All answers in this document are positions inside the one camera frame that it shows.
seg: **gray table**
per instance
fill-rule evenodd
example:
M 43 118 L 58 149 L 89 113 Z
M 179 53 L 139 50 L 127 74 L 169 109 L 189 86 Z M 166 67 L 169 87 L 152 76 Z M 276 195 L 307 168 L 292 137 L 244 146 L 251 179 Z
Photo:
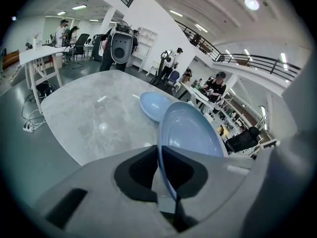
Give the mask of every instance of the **gray table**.
M 42 102 L 45 119 L 79 164 L 157 144 L 159 124 L 140 107 L 142 93 L 176 98 L 127 73 L 110 70 L 72 81 Z

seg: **black chair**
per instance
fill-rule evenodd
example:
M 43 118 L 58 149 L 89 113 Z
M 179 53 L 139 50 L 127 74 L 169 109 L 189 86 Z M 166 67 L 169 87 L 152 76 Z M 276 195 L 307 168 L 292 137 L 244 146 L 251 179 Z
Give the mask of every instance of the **black chair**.
M 77 61 L 77 56 L 78 55 L 82 55 L 83 58 L 83 54 L 84 54 L 84 45 L 86 40 L 88 39 L 89 34 L 81 34 L 77 40 L 77 42 L 75 43 L 75 45 L 72 47 L 72 50 L 69 52 L 64 52 L 65 57 L 71 57 L 71 62 L 66 62 L 65 59 L 65 64 L 71 64 L 71 63 L 78 63 L 79 66 L 73 67 L 74 68 L 78 68 L 80 66 L 83 66 L 82 63 Z
M 179 79 L 179 76 L 179 72 L 177 70 L 174 70 L 169 77 L 164 78 L 163 86 L 159 87 L 159 89 L 170 95 L 173 95 L 172 90 L 176 88 L 175 84 L 176 81 Z
M 258 144 L 257 136 L 259 136 L 260 133 L 261 132 L 256 127 L 250 127 L 239 135 L 228 139 L 225 143 L 228 154 L 231 154 L 231 152 L 240 152 L 256 146 Z

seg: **power strip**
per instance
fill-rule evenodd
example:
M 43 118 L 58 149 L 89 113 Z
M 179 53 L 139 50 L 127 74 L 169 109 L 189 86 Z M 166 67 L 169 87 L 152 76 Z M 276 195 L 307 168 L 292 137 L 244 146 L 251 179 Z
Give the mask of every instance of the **power strip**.
M 27 126 L 25 128 L 23 127 L 23 130 L 27 132 L 33 132 L 33 126 L 31 125 L 29 128 Z

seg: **black cap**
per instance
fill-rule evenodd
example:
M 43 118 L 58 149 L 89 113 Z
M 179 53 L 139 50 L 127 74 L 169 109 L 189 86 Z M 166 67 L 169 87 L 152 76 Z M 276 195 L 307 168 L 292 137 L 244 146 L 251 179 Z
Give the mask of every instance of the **black cap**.
M 219 73 L 216 75 L 216 78 L 226 78 L 226 73 L 224 73 L 223 71 L 222 71 L 222 72 L 219 72 Z

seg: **light blue bowl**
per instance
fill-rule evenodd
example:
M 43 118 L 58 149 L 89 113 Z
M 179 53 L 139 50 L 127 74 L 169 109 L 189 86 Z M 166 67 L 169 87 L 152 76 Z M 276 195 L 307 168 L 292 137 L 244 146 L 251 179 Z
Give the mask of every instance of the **light blue bowl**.
M 162 94 L 146 92 L 140 96 L 143 112 L 154 121 L 160 122 L 171 104 L 171 100 Z
M 171 104 L 159 124 L 158 161 L 165 186 L 174 200 L 176 200 L 176 192 L 165 174 L 162 146 L 175 146 L 201 154 L 223 157 L 221 142 L 202 113 L 185 102 Z

